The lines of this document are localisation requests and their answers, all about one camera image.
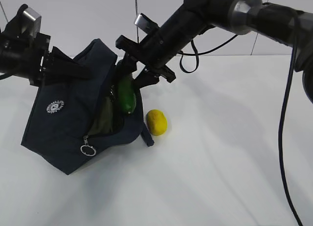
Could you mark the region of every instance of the metal ring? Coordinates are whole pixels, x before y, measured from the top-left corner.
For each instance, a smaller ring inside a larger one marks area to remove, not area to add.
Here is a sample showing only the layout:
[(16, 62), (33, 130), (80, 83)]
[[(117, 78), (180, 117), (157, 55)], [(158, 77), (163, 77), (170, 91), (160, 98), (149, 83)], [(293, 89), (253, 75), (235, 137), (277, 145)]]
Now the metal ring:
[[(92, 150), (93, 150), (93, 154), (87, 154), (86, 152), (84, 152), (84, 148), (90, 148), (90, 149), (92, 149)], [(96, 149), (93, 148), (93, 147), (90, 146), (90, 145), (83, 145), (82, 147), (80, 147), (80, 151), (81, 151), (84, 155), (86, 155), (86, 156), (88, 156), (88, 157), (93, 157), (93, 156), (96, 156), (96, 154), (97, 154)]]

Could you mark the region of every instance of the white wall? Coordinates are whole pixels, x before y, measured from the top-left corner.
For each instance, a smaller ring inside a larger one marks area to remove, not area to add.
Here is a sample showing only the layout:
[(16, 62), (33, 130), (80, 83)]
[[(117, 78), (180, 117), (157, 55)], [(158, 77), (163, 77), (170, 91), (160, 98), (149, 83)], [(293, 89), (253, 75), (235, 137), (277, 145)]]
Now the white wall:
[(51, 35), (51, 46), (74, 56), (94, 38), (101, 38), (119, 55), (115, 40), (121, 35), (135, 39), (134, 0), (0, 0), (9, 19), (26, 3), (39, 12), (41, 32)]
[[(119, 56), (123, 51), (115, 48), (115, 40), (125, 35), (136, 40), (134, 0), (0, 0), (11, 19), (19, 6), (28, 4), (43, 16), (42, 32), (52, 36), (51, 46), (55, 45), (67, 55), (79, 53), (94, 38), (101, 38)], [(162, 25), (183, 0), (138, 0), (139, 12)], [(313, 12), (312, 0), (269, 0), (274, 3)], [(0, 15), (0, 27), (5, 26), (3, 14)], [(195, 39), (199, 51), (212, 49), (233, 34), (222, 29), (209, 30)], [(290, 54), (291, 49), (261, 35), (250, 33), (240, 36), (228, 46), (213, 55), (266, 55)]]

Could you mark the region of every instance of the zipper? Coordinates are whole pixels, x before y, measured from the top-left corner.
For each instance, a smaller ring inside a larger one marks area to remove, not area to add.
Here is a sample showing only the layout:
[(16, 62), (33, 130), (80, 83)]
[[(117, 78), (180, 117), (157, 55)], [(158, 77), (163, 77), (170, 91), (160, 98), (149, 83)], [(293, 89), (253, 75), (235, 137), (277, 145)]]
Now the zipper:
[(111, 70), (109, 71), (106, 79), (103, 81), (103, 83), (101, 84), (100, 86), (100, 93), (98, 95), (98, 99), (97, 99), (97, 102), (96, 102), (96, 106), (95, 106), (95, 113), (94, 113), (94, 116), (92, 117), (92, 120), (87, 128), (87, 130), (85, 131), (85, 134), (88, 134), (89, 130), (92, 128), (93, 126), (93, 122), (95, 120), (95, 118), (98, 116), (98, 113), (99, 113), (99, 107), (101, 106), (101, 102), (103, 101), (103, 98), (104, 98), (104, 95), (105, 93), (110, 90), (112, 84), (108, 82), (111, 82), (112, 81), (112, 78), (113, 78), (113, 75), (114, 75), (114, 72), (115, 70)]
[(95, 156), (96, 154), (97, 154), (97, 150), (93, 147), (93, 146), (90, 146), (89, 144), (88, 144), (88, 138), (89, 138), (89, 136), (84, 136), (83, 137), (84, 138), (84, 143), (85, 143), (85, 145), (83, 145), (82, 147), (80, 147), (80, 151), (84, 154), (84, 155), (86, 155), (86, 156), (88, 156), (88, 157), (93, 157), (93, 156)]

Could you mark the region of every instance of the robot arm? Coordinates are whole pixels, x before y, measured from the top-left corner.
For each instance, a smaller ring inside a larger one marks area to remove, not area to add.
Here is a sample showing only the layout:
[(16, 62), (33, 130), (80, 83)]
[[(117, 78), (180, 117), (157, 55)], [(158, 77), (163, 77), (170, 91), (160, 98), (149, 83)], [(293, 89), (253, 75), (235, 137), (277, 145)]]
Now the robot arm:
[[(135, 79), (139, 88), (157, 83), (159, 76), (172, 82), (175, 74), (166, 67), (166, 63), (197, 35), (214, 27), (238, 35), (255, 31), (293, 47), (294, 16), (287, 9), (290, 10), (262, 0), (184, 0), (161, 27), (145, 15), (139, 15), (135, 24), (147, 36), (139, 44), (121, 36), (116, 46), (146, 66)], [(297, 14), (300, 40), (295, 71), (304, 71), (304, 87), (313, 101), (313, 14), (302, 11), (297, 11)]]
[[(115, 80), (136, 71), (136, 63), (140, 61), (146, 67), (134, 80), (136, 87), (156, 84), (160, 76), (171, 83), (176, 76), (166, 66), (167, 62), (195, 37), (214, 27), (238, 35), (255, 31), (293, 47), (294, 18), (286, 9), (277, 4), (263, 4), (262, 0), (184, 0), (161, 27), (140, 14), (135, 24), (147, 36), (140, 43), (124, 36), (116, 41), (116, 47), (125, 51), (125, 57), (117, 64)], [(301, 28), (295, 71), (304, 71), (304, 87), (313, 101), (313, 14), (297, 13)], [(75, 64), (60, 50), (54, 48), (48, 52), (50, 36), (39, 33), (40, 22), (40, 15), (27, 5), (19, 9), (0, 34), (0, 72), (28, 78), (35, 86), (44, 78), (48, 83), (64, 77), (88, 79), (88, 69)], [(69, 66), (75, 69), (67, 71)]]

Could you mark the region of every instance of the zipper pull ring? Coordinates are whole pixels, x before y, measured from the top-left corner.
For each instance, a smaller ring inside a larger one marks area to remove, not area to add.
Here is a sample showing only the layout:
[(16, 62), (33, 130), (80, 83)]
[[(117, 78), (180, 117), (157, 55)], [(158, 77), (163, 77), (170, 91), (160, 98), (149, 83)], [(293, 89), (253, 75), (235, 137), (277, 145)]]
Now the zipper pull ring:
[(83, 145), (82, 147), (80, 147), (80, 151), (84, 154), (84, 155), (86, 155), (86, 156), (88, 156), (88, 157), (93, 157), (93, 156), (95, 156), (96, 154), (97, 154), (97, 151), (96, 151), (96, 149), (93, 147), (93, 146), (90, 146), (89, 144), (88, 144), (88, 137), (89, 136), (84, 136), (83, 138), (84, 138), (84, 143), (85, 143), (85, 145)]

